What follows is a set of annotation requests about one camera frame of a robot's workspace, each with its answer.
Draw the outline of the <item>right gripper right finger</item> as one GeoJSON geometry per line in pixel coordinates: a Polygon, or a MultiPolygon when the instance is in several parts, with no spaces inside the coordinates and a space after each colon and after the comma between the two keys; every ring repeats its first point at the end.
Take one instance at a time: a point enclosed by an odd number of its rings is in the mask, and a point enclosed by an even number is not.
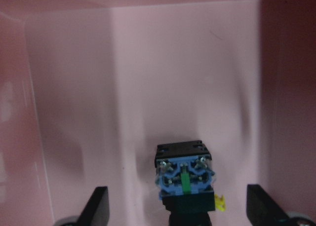
{"type": "Polygon", "coordinates": [[[252,226],[290,226],[289,216],[258,184],[248,184],[246,215],[252,226]]]}

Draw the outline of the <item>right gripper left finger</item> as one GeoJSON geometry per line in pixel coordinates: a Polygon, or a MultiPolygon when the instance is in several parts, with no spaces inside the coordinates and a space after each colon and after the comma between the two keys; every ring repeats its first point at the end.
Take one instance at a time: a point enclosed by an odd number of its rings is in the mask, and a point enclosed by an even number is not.
{"type": "Polygon", "coordinates": [[[107,226],[109,222],[108,187],[96,187],[80,214],[77,226],[107,226]]]}

